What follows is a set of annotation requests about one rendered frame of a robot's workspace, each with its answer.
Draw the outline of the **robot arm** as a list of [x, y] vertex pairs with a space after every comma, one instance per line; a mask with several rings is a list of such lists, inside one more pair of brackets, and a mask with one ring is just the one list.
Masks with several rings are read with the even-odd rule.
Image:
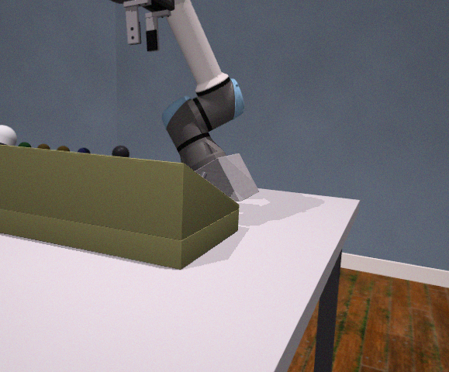
[[243, 96], [236, 80], [221, 72], [191, 1], [174, 0], [166, 19], [195, 78], [198, 97], [176, 100], [164, 110], [162, 121], [181, 162], [196, 171], [226, 156], [209, 131], [243, 114]]

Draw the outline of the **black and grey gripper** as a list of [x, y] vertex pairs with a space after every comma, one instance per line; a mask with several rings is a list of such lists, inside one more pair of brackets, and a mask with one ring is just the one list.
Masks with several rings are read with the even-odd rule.
[[[151, 5], [152, 2], [152, 5]], [[143, 7], [151, 12], [145, 13], [147, 25], [147, 51], [160, 50], [158, 19], [171, 16], [174, 10], [174, 0], [132, 0], [123, 3], [126, 8], [126, 28], [129, 45], [140, 44], [140, 22], [138, 7]]]

